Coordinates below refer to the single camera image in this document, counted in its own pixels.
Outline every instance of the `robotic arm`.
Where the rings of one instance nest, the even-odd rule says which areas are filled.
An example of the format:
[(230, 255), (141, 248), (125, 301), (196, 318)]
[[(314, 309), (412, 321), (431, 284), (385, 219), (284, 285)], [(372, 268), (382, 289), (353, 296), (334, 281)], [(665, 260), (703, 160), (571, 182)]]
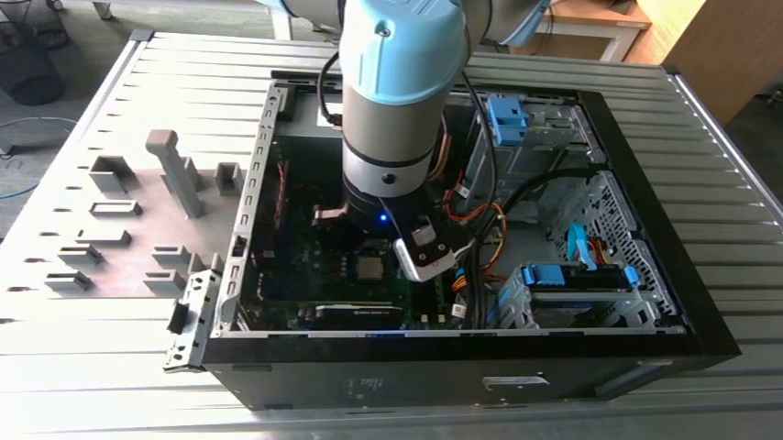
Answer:
[(388, 216), (405, 275), (427, 281), (455, 263), (421, 188), (445, 99), (480, 40), (523, 45), (551, 0), (258, 1), (342, 29), (346, 215)]

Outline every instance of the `wire mesh trash bin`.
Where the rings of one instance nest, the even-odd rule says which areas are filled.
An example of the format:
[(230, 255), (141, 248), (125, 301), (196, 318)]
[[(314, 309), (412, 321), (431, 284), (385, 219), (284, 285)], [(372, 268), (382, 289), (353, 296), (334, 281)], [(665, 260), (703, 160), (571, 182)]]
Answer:
[(49, 103), (65, 90), (36, 36), (28, 24), (0, 22), (0, 87), (21, 105)]
[(70, 41), (57, 5), (58, 2), (52, 0), (0, 0), (0, 11), (5, 20), (26, 23), (36, 28), (37, 43), (45, 49), (58, 49)]

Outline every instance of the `floor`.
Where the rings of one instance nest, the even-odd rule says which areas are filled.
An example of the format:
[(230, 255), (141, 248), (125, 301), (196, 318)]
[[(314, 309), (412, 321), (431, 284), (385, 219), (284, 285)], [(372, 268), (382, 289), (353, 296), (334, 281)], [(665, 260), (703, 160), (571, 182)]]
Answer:
[[(65, 95), (52, 104), (18, 107), (0, 93), (0, 124), (32, 115), (78, 119), (133, 29), (256, 38), (273, 36), (270, 19), (262, 13), (113, 5), (114, 19), (101, 21), (89, 3), (65, 3), (61, 17), (70, 43), (50, 52), (66, 83)], [(300, 20), (293, 23), (293, 36), (306, 40), (328, 37), (313, 33)], [(0, 196), (36, 184), (66, 138), (68, 127), (65, 122), (32, 121), (0, 130), (0, 137), (16, 146), (12, 156), (0, 156)], [(751, 102), (731, 121), (728, 132), (777, 197), (783, 198), (783, 173), (779, 172), (783, 169), (783, 108), (769, 110), (761, 101)], [(22, 209), (26, 196), (0, 199), (0, 239)]]

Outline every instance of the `slotted aluminum surface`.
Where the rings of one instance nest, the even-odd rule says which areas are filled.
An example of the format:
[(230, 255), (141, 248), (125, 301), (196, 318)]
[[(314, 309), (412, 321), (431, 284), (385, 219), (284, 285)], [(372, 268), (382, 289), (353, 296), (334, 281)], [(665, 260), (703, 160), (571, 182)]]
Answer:
[[(94, 154), (112, 152), (146, 163), (142, 141), (158, 127), (178, 132), (180, 149), (202, 174), (218, 161), (238, 161), (245, 168), (270, 70), (316, 72), (332, 51), (306, 42), (161, 33), (149, 42), (128, 43), (0, 248), (0, 317), (16, 320), (0, 325), (4, 434), (113, 438), (118, 431), (146, 436), (173, 430), (186, 438), (201, 433), (232, 439), (257, 438), (254, 432), (264, 430), (270, 438), (298, 438), (280, 431), (296, 428), (310, 431), (302, 438), (317, 438), (332, 429), (361, 428), (384, 438), (519, 437), (529, 429), (547, 438), (672, 432), (731, 438), (737, 434), (731, 421), (751, 424), (755, 433), (763, 431), (759, 424), (780, 426), (780, 417), (749, 412), (783, 406), (779, 206), (687, 96), (687, 86), (656, 67), (480, 54), (467, 74), (476, 84), (603, 92), (744, 353), (704, 372), (664, 379), (611, 402), (252, 413), (209, 374), (162, 373), (170, 298), (136, 289), (114, 289), (106, 298), (89, 291), (61, 296), (42, 287), (40, 274), (62, 267), (53, 249), (69, 241), (65, 233), (40, 233), (96, 221), (86, 207), (98, 193), (78, 167)], [(65, 191), (78, 185), (81, 192)], [(70, 212), (52, 211), (64, 207)], [(146, 246), (152, 229), (132, 221), (122, 225), (133, 243)], [(177, 242), (185, 238), (173, 236), (169, 243)], [(125, 252), (146, 259), (148, 250)], [(112, 252), (120, 258), (121, 250)], [(44, 261), (24, 262), (29, 258)], [(118, 264), (108, 270), (140, 282)], [(601, 417), (609, 415), (625, 417)], [(461, 425), (472, 422), (483, 422), (480, 429)], [(668, 423), (680, 429), (669, 430)]]

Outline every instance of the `sticker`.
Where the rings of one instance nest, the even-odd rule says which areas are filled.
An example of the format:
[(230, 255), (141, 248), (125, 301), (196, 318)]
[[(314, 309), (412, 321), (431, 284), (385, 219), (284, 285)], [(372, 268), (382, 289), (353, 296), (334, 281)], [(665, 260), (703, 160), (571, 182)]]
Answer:
[(460, 304), (451, 306), (451, 316), (456, 316), (460, 319), (465, 319), (467, 307)]
[(549, 385), (549, 381), (541, 376), (487, 376), (481, 383), (488, 391), (493, 388), (521, 388), (529, 385)]
[(469, 190), (463, 185), (456, 185), (456, 193), (460, 194), (465, 199), (469, 195)]
[(644, 28), (644, 23), (632, 23), (629, 21), (617, 21), (616, 25), (621, 28)]
[[(333, 114), (342, 114), (342, 103), (326, 103), (326, 110), (329, 110), (329, 113)], [(318, 127), (332, 127), (332, 124), (329, 124), (329, 122), (326, 121), (326, 118), (322, 117), (322, 114), (320, 113), (320, 108), (317, 109), (317, 119), (316, 119), (316, 125)]]
[(382, 378), (352, 378), (344, 384), (346, 397), (356, 401), (376, 397), (385, 390)]

